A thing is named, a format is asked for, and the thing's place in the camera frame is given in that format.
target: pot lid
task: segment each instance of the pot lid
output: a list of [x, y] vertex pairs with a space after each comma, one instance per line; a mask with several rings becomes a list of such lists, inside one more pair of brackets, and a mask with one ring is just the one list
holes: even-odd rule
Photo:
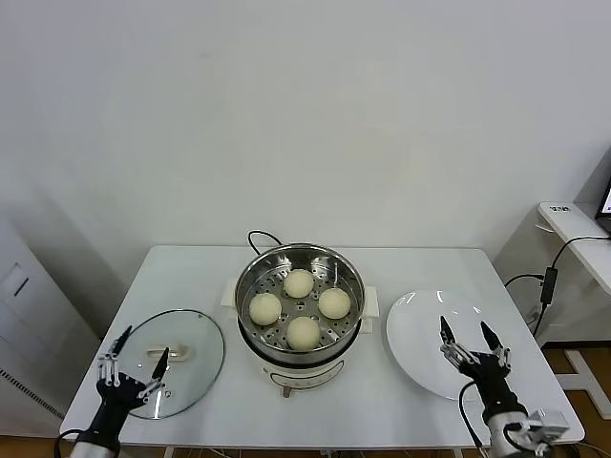
[[148, 383], [166, 347], [170, 353], [164, 386], [130, 412], [136, 417], [176, 415], [199, 401], [219, 376], [224, 339], [219, 326], [197, 310], [168, 310], [138, 326], [120, 352], [120, 370]]

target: ceramic plate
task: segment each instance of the ceramic plate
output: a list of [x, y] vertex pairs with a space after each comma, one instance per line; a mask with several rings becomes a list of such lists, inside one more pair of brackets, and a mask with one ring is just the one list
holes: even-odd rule
[[[439, 350], [439, 317], [446, 317], [456, 341], [469, 350], [490, 352], [481, 333], [484, 312], [451, 291], [417, 290], [394, 303], [387, 319], [390, 350], [399, 365], [427, 390], [448, 399], [471, 379], [460, 374]], [[469, 389], [465, 400], [475, 399]]]

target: robotic hand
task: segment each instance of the robotic hand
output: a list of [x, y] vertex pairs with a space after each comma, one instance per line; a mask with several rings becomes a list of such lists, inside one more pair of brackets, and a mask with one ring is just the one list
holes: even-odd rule
[[140, 382], [118, 370], [117, 356], [132, 326], [113, 342], [108, 353], [97, 360], [98, 381], [95, 388], [102, 402], [88, 429], [76, 438], [70, 458], [114, 458], [120, 451], [118, 435], [130, 410], [144, 406], [149, 396], [164, 384], [161, 382], [168, 365], [169, 348], [165, 348], [148, 383]]
[[[454, 339], [448, 322], [441, 317], [441, 352], [463, 375], [473, 379], [484, 404], [482, 418], [490, 430], [490, 445], [496, 458], [549, 454], [551, 444], [568, 429], [568, 424], [558, 411], [538, 410], [527, 416], [526, 408], [517, 401], [515, 393], [507, 386], [505, 377], [511, 371], [511, 352], [484, 322], [481, 330], [492, 353], [470, 351]], [[487, 456], [481, 441], [469, 425], [462, 405], [460, 412], [471, 433], [475, 445]]]

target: white desk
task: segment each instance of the white desk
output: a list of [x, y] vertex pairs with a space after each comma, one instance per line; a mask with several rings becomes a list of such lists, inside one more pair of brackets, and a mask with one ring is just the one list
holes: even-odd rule
[[[594, 221], [597, 205], [587, 203], [542, 202], [538, 212], [562, 239], [575, 237], [608, 237]], [[611, 294], [611, 243], [597, 240], [577, 240], [569, 249], [599, 283]]]
[[[115, 316], [101, 346], [105, 351], [128, 324], [138, 324], [169, 308], [194, 308], [211, 315], [226, 340], [219, 379], [197, 404], [174, 417], [130, 417], [124, 444], [215, 448], [459, 448], [473, 444], [454, 401], [420, 387], [389, 354], [383, 324], [390, 306], [413, 289], [454, 290], [493, 317], [489, 324], [513, 351], [511, 388], [529, 409], [563, 412], [570, 425], [564, 442], [584, 436], [536, 342], [503, 288], [486, 255], [467, 249], [339, 248], [366, 284], [376, 286], [380, 320], [373, 334], [360, 335], [346, 367], [322, 387], [294, 392], [258, 373], [235, 321], [219, 305], [228, 279], [253, 258], [245, 247], [153, 248]], [[87, 427], [99, 404], [92, 366], [62, 430]], [[475, 430], [488, 441], [481, 403], [467, 403]]]

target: table leg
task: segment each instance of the table leg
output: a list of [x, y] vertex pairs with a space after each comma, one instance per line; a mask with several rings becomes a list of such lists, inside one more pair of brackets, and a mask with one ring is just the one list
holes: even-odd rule
[[567, 391], [584, 389], [587, 391], [590, 399], [592, 399], [592, 403], [596, 406], [599, 415], [604, 420], [611, 420], [611, 402], [609, 402], [609, 398], [604, 394], [581, 353], [577, 350], [566, 350], [564, 354], [577, 374], [558, 374], [556, 377], [562, 389]]

